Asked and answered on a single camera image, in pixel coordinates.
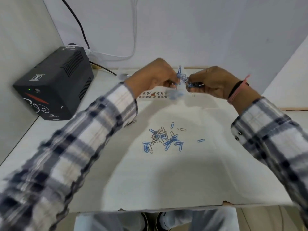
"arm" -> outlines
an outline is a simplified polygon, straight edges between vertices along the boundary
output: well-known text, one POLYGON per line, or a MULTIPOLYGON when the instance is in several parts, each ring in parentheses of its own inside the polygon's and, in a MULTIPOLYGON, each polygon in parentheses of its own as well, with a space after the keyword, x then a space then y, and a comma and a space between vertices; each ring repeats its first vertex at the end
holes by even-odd
MULTIPOLYGON (((203 92, 228 99, 240 81, 226 70, 210 67, 190 76, 191 82, 203 82, 203 92)), ((281 112, 254 89, 245 86, 232 105, 239 113, 231 125, 235 139, 257 160, 267 165, 284 185, 302 219, 308 224, 308 135, 301 126, 281 112)))
POLYGON ((136 97, 157 85, 172 87, 175 71, 157 59, 77 113, 41 144, 0 194, 0 230, 53 230, 83 185, 109 138, 137 115, 136 97))

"bracelet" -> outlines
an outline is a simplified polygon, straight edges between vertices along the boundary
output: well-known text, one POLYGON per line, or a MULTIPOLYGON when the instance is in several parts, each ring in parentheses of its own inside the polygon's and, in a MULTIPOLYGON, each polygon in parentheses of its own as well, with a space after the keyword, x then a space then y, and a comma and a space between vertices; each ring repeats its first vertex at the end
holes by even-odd
POLYGON ((236 97, 236 95, 243 89, 243 87, 245 85, 248 85, 249 84, 247 83, 247 79, 250 77, 250 74, 243 80, 243 81, 239 81, 237 82, 233 89, 231 90, 230 94, 229 94, 229 97, 228 97, 228 103, 231 104, 232 101, 234 100, 234 98, 236 97))

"shirt cuff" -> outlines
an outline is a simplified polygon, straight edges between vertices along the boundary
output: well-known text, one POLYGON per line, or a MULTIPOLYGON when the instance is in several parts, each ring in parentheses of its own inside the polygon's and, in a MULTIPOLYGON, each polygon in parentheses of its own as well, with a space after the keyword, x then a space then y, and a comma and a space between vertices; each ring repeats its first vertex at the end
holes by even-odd
POLYGON ((137 116, 137 101, 125 83, 121 82, 116 85, 105 95, 105 97, 117 108, 120 113, 121 121, 118 121, 119 126, 126 126, 137 116))
POLYGON ((234 138, 249 151, 249 146, 252 147, 254 142, 261 140, 266 134, 289 119, 273 103, 262 97, 255 100, 236 118, 231 124, 231 132, 234 138))

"hand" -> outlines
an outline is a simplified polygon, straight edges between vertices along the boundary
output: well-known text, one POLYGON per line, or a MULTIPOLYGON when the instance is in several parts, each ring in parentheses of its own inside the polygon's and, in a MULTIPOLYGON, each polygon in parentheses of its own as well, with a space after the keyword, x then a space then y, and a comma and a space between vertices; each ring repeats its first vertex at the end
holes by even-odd
POLYGON ((188 82, 202 82, 204 87, 187 88, 189 92, 207 93, 221 99, 228 99, 234 85, 240 80, 233 74, 218 66, 212 66, 191 74, 188 82))
POLYGON ((175 84, 179 82, 174 69, 164 59, 157 58, 134 73, 125 81, 125 84, 130 87, 137 98, 142 92, 156 86, 175 88, 175 84))

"plaid shirt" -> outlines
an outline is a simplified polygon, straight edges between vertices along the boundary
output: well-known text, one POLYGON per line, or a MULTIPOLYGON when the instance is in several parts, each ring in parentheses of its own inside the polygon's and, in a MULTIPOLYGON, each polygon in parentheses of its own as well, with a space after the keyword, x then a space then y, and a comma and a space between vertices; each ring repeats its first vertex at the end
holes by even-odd
MULTIPOLYGON (((136 115, 136 100, 121 83, 76 114, 6 178, 0 195, 0 230, 55 229, 100 151, 136 115)), ((261 98, 233 122, 231 131, 274 172, 306 220, 308 136, 302 128, 261 98)))

